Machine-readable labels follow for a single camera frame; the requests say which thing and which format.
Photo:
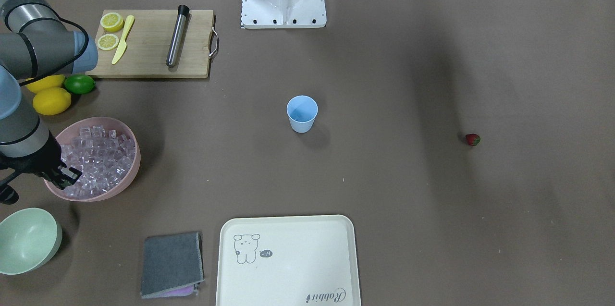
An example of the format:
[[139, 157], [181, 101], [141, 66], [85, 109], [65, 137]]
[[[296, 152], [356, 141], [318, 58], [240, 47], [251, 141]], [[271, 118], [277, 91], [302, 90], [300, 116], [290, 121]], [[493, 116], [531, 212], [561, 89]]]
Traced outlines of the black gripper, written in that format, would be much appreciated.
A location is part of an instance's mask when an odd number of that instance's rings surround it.
[[14, 170], [2, 182], [13, 181], [21, 174], [34, 174], [46, 179], [57, 189], [66, 189], [76, 184], [83, 173], [76, 168], [63, 166], [60, 154], [60, 146], [54, 137], [49, 137], [40, 149], [26, 156], [9, 157], [2, 153], [2, 170]]

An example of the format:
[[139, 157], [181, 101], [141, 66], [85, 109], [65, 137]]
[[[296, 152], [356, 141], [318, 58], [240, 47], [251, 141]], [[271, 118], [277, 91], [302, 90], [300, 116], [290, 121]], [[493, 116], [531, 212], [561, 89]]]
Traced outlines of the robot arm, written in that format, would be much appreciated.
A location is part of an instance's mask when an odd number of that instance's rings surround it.
[[42, 122], [22, 87], [56, 74], [84, 73], [98, 63], [94, 39], [80, 26], [66, 28], [46, 0], [0, 0], [1, 23], [1, 167], [33, 174], [58, 188], [73, 185], [81, 176], [61, 160], [60, 146]]

